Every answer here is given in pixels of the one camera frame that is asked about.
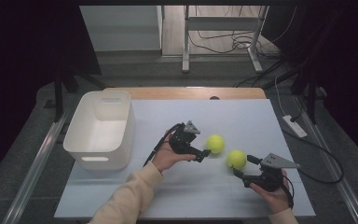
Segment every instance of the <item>storage container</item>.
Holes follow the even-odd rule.
[[[91,91],[81,98],[63,147],[85,169],[121,169],[129,163],[134,131],[128,92]]]

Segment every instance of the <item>beige sleeve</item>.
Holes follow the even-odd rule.
[[[154,187],[162,179],[162,174],[150,161],[141,170],[130,174],[126,183],[98,209],[90,223],[136,223],[152,201]]]
[[[288,208],[280,213],[268,216],[272,224],[298,224],[292,209]]]

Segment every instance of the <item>power strip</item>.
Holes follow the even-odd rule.
[[[284,117],[282,117],[282,119],[284,120],[284,122],[286,122],[286,124],[290,127],[290,129],[298,136],[298,137],[305,137],[307,136],[307,134],[305,133],[305,131],[297,124],[297,122],[292,122],[290,119],[292,118],[292,116],[290,115],[286,115]]]

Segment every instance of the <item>yellow ball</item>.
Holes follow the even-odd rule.
[[[227,165],[237,170],[243,168],[246,164],[246,155],[241,150],[233,150],[227,155]]]
[[[218,134],[212,134],[206,141],[206,148],[212,153],[219,153],[225,148],[225,140]]]

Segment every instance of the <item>black curtain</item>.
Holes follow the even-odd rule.
[[[37,91],[69,66],[101,74],[78,6],[0,1],[0,161],[28,119]]]
[[[358,4],[345,8],[316,64],[325,107],[358,146]]]

